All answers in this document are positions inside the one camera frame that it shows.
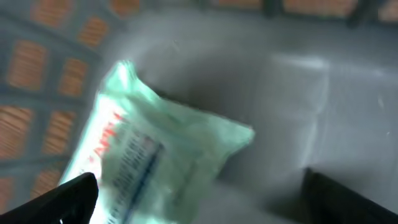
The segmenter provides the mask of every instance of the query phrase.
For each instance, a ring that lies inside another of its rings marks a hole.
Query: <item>light green packet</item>
[[[254,131],[159,97],[129,61],[118,62],[103,84],[60,183],[95,174],[90,223],[190,223],[228,156]]]

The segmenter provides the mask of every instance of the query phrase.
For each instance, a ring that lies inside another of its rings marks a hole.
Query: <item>green plastic bag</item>
[[[90,223],[190,223],[228,156],[254,131],[159,97],[128,61],[103,84],[61,184],[94,173]]]

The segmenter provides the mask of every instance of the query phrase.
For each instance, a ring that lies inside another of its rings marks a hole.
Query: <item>plastic package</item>
[[[159,97],[128,61],[103,84],[60,183],[95,174],[90,223],[189,223],[228,156],[254,131]]]

